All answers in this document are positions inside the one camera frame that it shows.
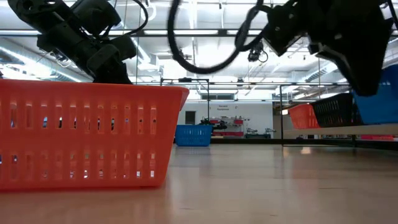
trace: plastic basket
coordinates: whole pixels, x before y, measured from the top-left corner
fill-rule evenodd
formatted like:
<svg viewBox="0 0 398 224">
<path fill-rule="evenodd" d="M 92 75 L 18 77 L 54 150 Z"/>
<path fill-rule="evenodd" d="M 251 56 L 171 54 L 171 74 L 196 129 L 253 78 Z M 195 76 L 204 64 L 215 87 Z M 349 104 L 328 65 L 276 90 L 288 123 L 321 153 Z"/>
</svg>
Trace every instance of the plastic basket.
<svg viewBox="0 0 398 224">
<path fill-rule="evenodd" d="M 361 125 L 351 93 L 341 93 L 311 103 L 321 128 Z"/>
<path fill-rule="evenodd" d="M 365 124 L 398 123 L 398 66 L 384 69 L 376 95 L 354 96 Z"/>
<path fill-rule="evenodd" d="M 209 146 L 212 125 L 177 125 L 175 143 L 178 146 Z"/>
<path fill-rule="evenodd" d="M 159 186 L 179 87 L 0 80 L 0 190 Z"/>
<path fill-rule="evenodd" d="M 295 129 L 319 128 L 312 105 L 298 105 L 289 109 Z"/>
</svg>

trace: ceiling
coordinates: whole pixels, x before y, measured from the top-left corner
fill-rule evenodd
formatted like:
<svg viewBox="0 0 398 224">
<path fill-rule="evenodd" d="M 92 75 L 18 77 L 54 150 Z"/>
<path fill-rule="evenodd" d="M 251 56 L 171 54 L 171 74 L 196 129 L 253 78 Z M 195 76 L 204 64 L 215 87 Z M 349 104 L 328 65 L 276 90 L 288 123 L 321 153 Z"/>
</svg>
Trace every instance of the ceiling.
<svg viewBox="0 0 398 224">
<path fill-rule="evenodd" d="M 65 0 L 65 2 L 72 5 L 75 1 Z M 255 2 L 255 0 L 184 0 L 178 12 L 176 29 L 236 30 Z M 283 4 L 286 0 L 265 0 L 265 2 L 268 4 Z M 156 14 L 152 16 L 145 30 L 165 30 L 170 0 L 151 0 L 150 4 L 149 15 L 151 16 L 154 13 L 153 7 L 156 8 Z M 143 22 L 139 6 L 132 0 L 118 0 L 116 10 L 123 21 L 118 27 L 114 28 L 116 30 L 135 29 Z M 0 21 L 7 21 L 0 24 L 0 36 L 2 30 L 32 29 L 17 18 L 5 0 L 0 0 Z M 262 29 L 266 24 L 266 14 L 259 13 L 253 20 L 251 28 Z M 14 52 L 19 52 L 25 57 L 29 56 L 31 59 L 40 60 L 39 63 L 52 69 L 59 68 L 60 71 L 62 69 L 62 74 L 83 82 L 90 80 L 90 77 L 74 67 L 73 64 L 67 68 L 64 68 L 67 66 L 64 64 L 59 67 L 59 64 L 53 58 L 43 54 L 36 47 L 37 38 L 35 36 L 13 35 L 0 39 L 6 45 L 10 43 Z M 164 66 L 164 78 L 207 77 L 215 82 L 235 82 L 238 77 L 245 78 L 245 82 L 303 82 L 305 78 L 316 74 L 319 68 L 329 66 L 329 62 L 310 55 L 307 50 L 308 40 L 300 39 L 282 57 L 276 56 L 266 47 L 265 51 L 269 54 L 266 63 L 249 63 L 248 52 L 243 52 L 226 69 L 208 76 L 201 76 L 187 73 L 171 59 L 169 43 L 165 35 L 134 37 L 134 41 L 140 47 L 141 54 L 158 59 L 157 64 L 155 64 L 157 67 L 141 65 L 137 57 L 125 61 L 129 76 L 137 82 L 159 81 L 159 65 Z M 177 43 L 185 55 L 195 54 L 196 65 L 201 67 L 209 67 L 222 62 L 234 50 L 233 37 L 177 37 Z M 398 42 L 393 42 L 386 52 L 386 63 L 395 63 L 396 53 L 398 53 Z M 320 80 L 317 78 L 312 82 L 338 82 L 342 78 L 338 70 L 334 68 L 328 69 L 327 73 L 321 73 Z"/>
</svg>

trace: blue basket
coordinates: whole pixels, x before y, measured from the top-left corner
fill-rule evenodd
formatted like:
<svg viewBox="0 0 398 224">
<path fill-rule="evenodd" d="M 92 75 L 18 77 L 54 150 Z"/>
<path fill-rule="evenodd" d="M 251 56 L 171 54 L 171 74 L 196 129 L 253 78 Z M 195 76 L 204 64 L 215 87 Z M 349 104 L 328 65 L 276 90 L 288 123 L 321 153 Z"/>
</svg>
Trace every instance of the blue basket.
<svg viewBox="0 0 398 224">
<path fill-rule="evenodd" d="M 376 95 L 354 97 L 365 124 L 398 123 L 398 65 L 384 69 Z"/>
<path fill-rule="evenodd" d="M 209 146 L 212 125 L 177 125 L 175 143 L 178 146 Z"/>
</svg>

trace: orange basket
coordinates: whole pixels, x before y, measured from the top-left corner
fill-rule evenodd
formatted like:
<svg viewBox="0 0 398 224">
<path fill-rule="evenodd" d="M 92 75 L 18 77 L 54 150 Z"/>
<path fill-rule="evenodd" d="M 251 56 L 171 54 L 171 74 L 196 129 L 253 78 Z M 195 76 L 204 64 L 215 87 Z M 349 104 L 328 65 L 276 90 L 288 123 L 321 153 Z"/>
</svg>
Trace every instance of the orange basket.
<svg viewBox="0 0 398 224">
<path fill-rule="evenodd" d="M 0 80 L 0 190 L 160 186 L 180 87 Z"/>
<path fill-rule="evenodd" d="M 298 105 L 289 109 L 295 129 L 320 128 L 312 105 Z"/>
</svg>

